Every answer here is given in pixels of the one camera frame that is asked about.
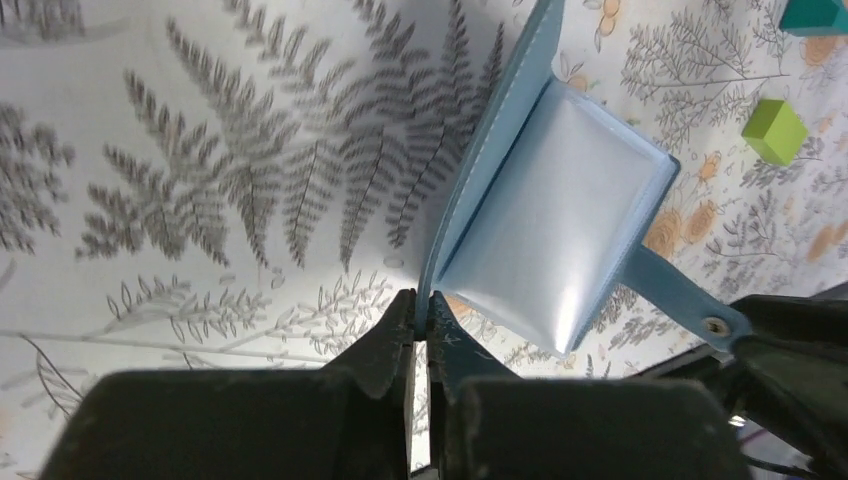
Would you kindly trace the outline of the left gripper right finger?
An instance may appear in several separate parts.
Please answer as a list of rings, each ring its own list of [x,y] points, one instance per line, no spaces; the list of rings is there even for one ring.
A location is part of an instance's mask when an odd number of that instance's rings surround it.
[[[428,302],[431,464],[443,479],[747,479],[698,383],[525,379]]]

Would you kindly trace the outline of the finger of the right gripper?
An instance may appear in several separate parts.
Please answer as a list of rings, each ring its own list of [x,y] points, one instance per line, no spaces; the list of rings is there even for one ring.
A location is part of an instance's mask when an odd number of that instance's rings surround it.
[[[749,295],[731,306],[752,330],[732,351],[752,382],[745,413],[808,455],[816,476],[846,476],[846,300]]]

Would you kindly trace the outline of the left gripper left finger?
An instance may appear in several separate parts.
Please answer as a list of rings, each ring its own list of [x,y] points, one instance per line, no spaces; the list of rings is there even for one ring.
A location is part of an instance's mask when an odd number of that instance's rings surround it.
[[[44,479],[406,479],[416,294],[317,369],[137,370],[84,397]]]

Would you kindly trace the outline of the blue card holder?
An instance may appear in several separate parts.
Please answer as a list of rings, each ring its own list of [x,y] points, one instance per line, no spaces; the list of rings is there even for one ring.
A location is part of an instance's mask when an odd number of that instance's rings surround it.
[[[552,70],[564,5],[538,2],[468,144],[419,278],[559,356],[625,285],[727,351],[748,318],[642,243],[678,160]]]

